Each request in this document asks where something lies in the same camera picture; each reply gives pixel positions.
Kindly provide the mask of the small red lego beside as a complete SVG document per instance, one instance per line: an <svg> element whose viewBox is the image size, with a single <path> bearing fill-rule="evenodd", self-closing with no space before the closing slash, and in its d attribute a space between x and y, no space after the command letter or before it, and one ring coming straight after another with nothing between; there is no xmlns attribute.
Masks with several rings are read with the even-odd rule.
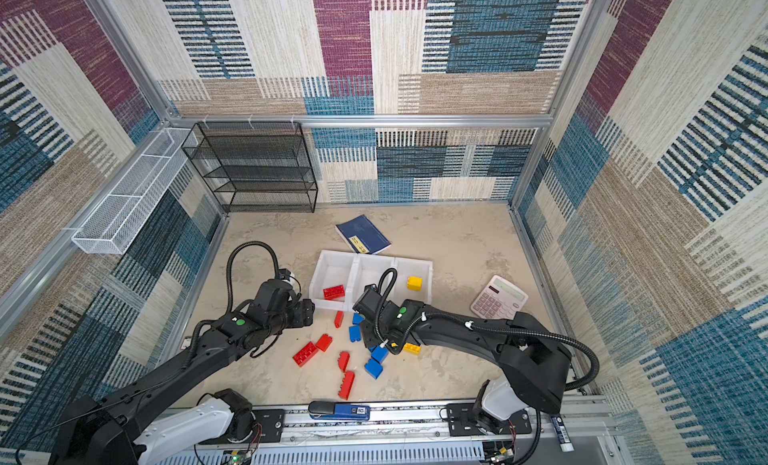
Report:
<svg viewBox="0 0 768 465"><path fill-rule="evenodd" d="M339 329L342 326L343 319L344 319L344 312L343 311L338 311L336 313L335 319L334 319L334 326L337 329Z"/></svg>

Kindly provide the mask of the red lego brick top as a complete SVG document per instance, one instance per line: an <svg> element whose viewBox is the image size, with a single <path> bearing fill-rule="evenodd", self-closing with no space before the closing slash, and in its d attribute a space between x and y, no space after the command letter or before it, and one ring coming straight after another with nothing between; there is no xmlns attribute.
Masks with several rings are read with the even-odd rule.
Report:
<svg viewBox="0 0 768 465"><path fill-rule="evenodd" d="M336 285L323 289L323 298L329 301L343 300L346 297L346 289L343 285Z"/></svg>

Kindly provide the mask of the yellow lego brick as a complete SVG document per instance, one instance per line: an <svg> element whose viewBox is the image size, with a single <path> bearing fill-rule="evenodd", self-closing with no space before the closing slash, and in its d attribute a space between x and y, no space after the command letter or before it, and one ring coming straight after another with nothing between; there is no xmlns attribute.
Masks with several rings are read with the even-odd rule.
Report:
<svg viewBox="0 0 768 465"><path fill-rule="evenodd" d="M409 276L406 282L408 290L421 291L423 288L423 279L418 276Z"/></svg>

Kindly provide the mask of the long red lego brick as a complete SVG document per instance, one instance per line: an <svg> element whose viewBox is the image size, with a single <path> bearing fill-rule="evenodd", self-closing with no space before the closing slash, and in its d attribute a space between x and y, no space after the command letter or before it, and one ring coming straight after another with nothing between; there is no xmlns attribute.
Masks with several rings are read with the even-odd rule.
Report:
<svg viewBox="0 0 768 465"><path fill-rule="evenodd" d="M293 361L298 367L303 367L313 358L320 349L313 342L308 342L297 353L293 355Z"/></svg>

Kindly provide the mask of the small red lego brick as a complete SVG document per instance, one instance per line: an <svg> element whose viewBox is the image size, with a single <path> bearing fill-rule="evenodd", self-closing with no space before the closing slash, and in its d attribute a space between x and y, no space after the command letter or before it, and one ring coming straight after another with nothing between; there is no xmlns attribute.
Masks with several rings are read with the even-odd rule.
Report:
<svg viewBox="0 0 768 465"><path fill-rule="evenodd" d="M323 335L322 335L322 336L321 336L321 337L320 337L320 338L317 340L317 342L315 343L315 345L316 345L316 347L317 347L319 350L321 350L321 351L323 351L323 352L326 352L326 351L329 349L329 347L330 347L330 345L332 344L332 342L333 342L333 338L332 338L330 335L328 335L328 334L323 334Z"/></svg>

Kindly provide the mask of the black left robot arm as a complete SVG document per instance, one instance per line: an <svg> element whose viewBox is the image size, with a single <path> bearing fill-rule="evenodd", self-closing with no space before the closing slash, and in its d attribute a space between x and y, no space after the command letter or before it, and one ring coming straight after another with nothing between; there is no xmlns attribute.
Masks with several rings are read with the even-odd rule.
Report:
<svg viewBox="0 0 768 465"><path fill-rule="evenodd" d="M229 292L225 313L199 321L186 349L100 400L88 396L75 400L57 423L23 440L14 451L14 461L28 462L28 445L51 438L51 464L136 464L149 454L148 446L138 444L138 438L170 405L244 356L257 359L264 355L286 330L310 326L314 304L294 289L289 270L280 266L276 252L265 242L244 242L230 253L226 286L233 286L230 276L235 258L249 247L266 250L273 271L254 298L236 304Z"/></svg>

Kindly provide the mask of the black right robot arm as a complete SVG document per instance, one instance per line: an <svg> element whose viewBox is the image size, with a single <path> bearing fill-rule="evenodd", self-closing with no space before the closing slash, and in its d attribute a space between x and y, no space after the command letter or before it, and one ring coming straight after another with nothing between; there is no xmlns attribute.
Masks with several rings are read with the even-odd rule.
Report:
<svg viewBox="0 0 768 465"><path fill-rule="evenodd" d="M503 373L481 387L480 421L502 421L525 408L557 415L563 396L593 382L600 371L597 354L586 344L549 331L533 315L481 319L450 313L418 300L396 304L389 299L396 270L385 270L353 305L370 328L371 345L398 355L407 345L438 346L467 353Z"/></svg>

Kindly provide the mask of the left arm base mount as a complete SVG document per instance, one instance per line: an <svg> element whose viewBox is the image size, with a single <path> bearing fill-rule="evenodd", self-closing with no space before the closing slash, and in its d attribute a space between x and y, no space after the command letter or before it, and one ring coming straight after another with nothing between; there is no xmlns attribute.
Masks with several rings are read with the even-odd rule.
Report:
<svg viewBox="0 0 768 465"><path fill-rule="evenodd" d="M286 411L284 409L255 409L245 414L243 443L279 443L282 438Z"/></svg>

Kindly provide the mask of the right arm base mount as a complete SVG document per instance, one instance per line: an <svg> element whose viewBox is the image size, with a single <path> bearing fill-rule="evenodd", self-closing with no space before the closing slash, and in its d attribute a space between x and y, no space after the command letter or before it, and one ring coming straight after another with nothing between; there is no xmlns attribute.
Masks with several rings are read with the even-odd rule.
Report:
<svg viewBox="0 0 768 465"><path fill-rule="evenodd" d="M440 412L451 437L474 435L532 434L530 416L525 410L512 414L507 420L495 419L469 402L450 402Z"/></svg>

